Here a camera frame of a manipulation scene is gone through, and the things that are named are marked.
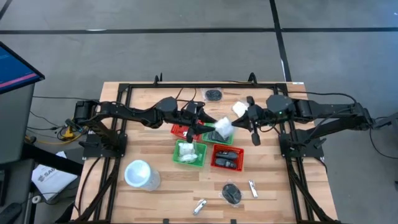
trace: gray floor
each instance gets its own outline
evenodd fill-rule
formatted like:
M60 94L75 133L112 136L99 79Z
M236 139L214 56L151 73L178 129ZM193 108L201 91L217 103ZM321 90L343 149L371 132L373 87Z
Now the gray floor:
M282 27L398 26L394 0L276 0ZM0 30L133 29L167 27L273 27L267 0L13 0ZM398 111L398 33L284 34L290 72L308 91L353 95L373 117ZM98 98L105 81L244 80L284 81L274 33L0 35L46 75L35 94ZM325 103L342 97L310 96ZM62 124L74 101L35 99L32 111ZM30 126L47 127L31 117ZM398 157L389 128L374 132L375 144ZM56 152L76 147L49 147ZM324 145L330 186L345 223L398 223L398 161L381 157L368 132L343 131ZM36 223L59 216L70 201L40 205Z

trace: green basket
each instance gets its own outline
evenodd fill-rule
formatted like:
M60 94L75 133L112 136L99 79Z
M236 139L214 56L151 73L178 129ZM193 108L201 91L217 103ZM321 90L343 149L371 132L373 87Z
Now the green basket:
M212 123L205 123L205 126L214 127L214 124L212 124ZM219 142L219 141L215 141L215 140L209 139L208 135L209 135L209 133L204 133L204 134L202 134L202 135L201 135L201 139L202 139L203 141L205 141L205 142L212 142L212 143L217 143L217 144L224 144L224 145L227 145L227 146L232 145L232 143L234 142L234 134L232 134L232 135L229 137L229 139L228 139L227 142Z
M177 140L175 143L175 149L174 149L174 154L173 154L173 161L179 164L185 164L185 165L190 165L190 166L196 166L196 167L203 167L205 164L205 159L206 159L206 148L207 145L205 144L200 144L200 143L193 143L195 147L195 154L198 155L198 158L195 160L195 162L192 163L187 163L187 162L180 162L179 157L180 157L180 147L178 144L182 142L185 143L186 141L184 140Z

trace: monitor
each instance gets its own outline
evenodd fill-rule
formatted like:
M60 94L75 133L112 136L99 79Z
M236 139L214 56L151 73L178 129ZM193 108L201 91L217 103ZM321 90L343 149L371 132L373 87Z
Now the monitor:
M0 42L0 94L44 78L43 74Z

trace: silver bottle opener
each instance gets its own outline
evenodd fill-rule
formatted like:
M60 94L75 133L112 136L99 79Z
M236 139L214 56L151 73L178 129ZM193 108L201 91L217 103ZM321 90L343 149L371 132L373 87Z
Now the silver bottle opener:
M250 185L250 189L251 189L251 193L253 194L254 198L258 198L258 194L257 194L257 190L255 190L254 188L254 181L253 180L249 180L249 185Z
M193 215L198 215L200 210L206 205L207 201L205 199L200 200L198 206L193 210Z

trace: wooden table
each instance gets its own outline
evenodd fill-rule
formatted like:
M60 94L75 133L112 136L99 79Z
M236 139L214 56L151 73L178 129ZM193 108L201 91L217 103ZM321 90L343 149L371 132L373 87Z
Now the wooden table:
M101 101L114 101L118 85L118 82L104 83ZM289 91L305 91L302 83L287 83L287 86ZM177 96L179 90L179 88L136 88L133 89L130 106L148 108L165 97ZM185 88L180 99L190 100L194 92L193 88ZM195 100L202 101L199 88L197 92ZM233 121L237 118L231 110L235 102L245 99L246 96L253 96L258 105L266 107L265 102L271 94L272 90L262 88L225 88L223 99L214 103L207 102L205 111L216 119L227 116ZM307 95L296 93L290 94L290 97L306 99ZM111 119L103 122L110 127ZM171 223L230 223L231 219L237 219L238 223L295 223L286 163L280 155L275 131L260 133L261 145L254 146L250 133L245 129L236 128L233 146L244 149L244 170L234 172L210 167L212 144L207 144L206 161L202 169L174 163L172 154L178 137L170 133L171 127L171 124L164 123L159 129L151 129L140 123L127 122L128 145L119 170L113 223L162 223L164 218L169 218ZM312 127L313 123L296 124L296 128L300 129ZM125 168L136 159L148 162L159 171L162 182L156 191L146 192L135 189L124 181ZM86 177L94 160L85 161L81 180ZM98 192L103 161L104 159L101 159L97 163L88 178L83 192L82 210L90 204ZM325 168L312 158L304 160L304 167L310 193L327 215L337 219ZM256 183L258 199L252 197L248 184L250 179ZM238 208L233 208L220 198L221 189L228 180L233 181L243 193ZM201 198L207 199L208 203L199 215L193 216L193 209ZM306 219L300 192L299 199L303 218ZM102 219L105 218L107 203L108 194L103 200ZM76 217L77 212L74 211L72 218Z

